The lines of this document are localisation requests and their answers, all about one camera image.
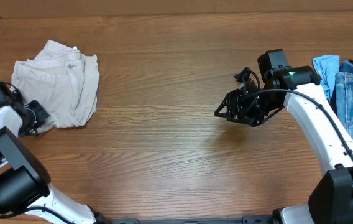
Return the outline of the beige shorts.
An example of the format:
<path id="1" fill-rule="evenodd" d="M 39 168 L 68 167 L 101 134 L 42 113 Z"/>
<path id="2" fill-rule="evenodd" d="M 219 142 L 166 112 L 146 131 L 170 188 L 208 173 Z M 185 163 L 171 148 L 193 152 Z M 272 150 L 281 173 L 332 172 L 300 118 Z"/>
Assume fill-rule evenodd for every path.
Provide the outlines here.
<path id="1" fill-rule="evenodd" d="M 39 132 L 84 126 L 97 108 L 98 58 L 49 40 L 34 59 L 15 62 L 11 83 L 49 114 Z"/>

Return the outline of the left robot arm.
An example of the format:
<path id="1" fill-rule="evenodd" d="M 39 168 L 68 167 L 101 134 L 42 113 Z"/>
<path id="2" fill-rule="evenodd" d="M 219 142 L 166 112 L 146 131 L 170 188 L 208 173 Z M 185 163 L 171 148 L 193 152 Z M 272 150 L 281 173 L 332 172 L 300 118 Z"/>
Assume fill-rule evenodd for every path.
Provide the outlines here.
<path id="1" fill-rule="evenodd" d="M 18 139 L 37 134 L 48 117 L 38 101 L 27 102 L 13 84 L 0 82 L 0 219 L 26 214 L 50 223 L 107 223 L 101 213 L 56 189 Z"/>

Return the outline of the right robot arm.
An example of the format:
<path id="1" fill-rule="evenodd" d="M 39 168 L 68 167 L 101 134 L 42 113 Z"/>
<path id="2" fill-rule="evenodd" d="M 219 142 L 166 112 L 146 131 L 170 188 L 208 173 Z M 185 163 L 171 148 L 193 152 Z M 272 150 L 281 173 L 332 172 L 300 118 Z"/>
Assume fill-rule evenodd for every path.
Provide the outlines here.
<path id="1" fill-rule="evenodd" d="M 278 208 L 244 223 L 353 223 L 353 139 L 326 100 L 319 77 L 309 66 L 292 67 L 282 49 L 268 50 L 250 68 L 235 74 L 239 87 L 215 110 L 217 117 L 257 127 L 281 110 L 304 132 L 322 178 L 302 205 Z"/>

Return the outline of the light blue cloth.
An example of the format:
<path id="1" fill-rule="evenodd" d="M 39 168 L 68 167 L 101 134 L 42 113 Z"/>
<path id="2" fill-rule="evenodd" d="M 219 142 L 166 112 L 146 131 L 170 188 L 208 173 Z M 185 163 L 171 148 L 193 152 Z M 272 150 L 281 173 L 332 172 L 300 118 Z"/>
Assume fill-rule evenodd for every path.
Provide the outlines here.
<path id="1" fill-rule="evenodd" d="M 339 55 L 322 55 L 312 59 L 313 67 L 320 76 L 320 85 L 328 101 L 331 101 L 336 86 L 336 73 L 339 71 Z"/>

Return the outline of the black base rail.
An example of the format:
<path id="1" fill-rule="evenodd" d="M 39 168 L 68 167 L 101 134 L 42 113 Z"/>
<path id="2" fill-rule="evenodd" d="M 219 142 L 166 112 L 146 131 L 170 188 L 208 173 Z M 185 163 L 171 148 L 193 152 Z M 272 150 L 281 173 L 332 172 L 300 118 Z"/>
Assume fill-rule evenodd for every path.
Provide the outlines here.
<path id="1" fill-rule="evenodd" d="M 241 218 L 199 218 L 199 219 L 168 219 L 168 220 L 109 220 L 111 224 L 268 224 L 273 223 L 271 215 L 244 215 Z"/>

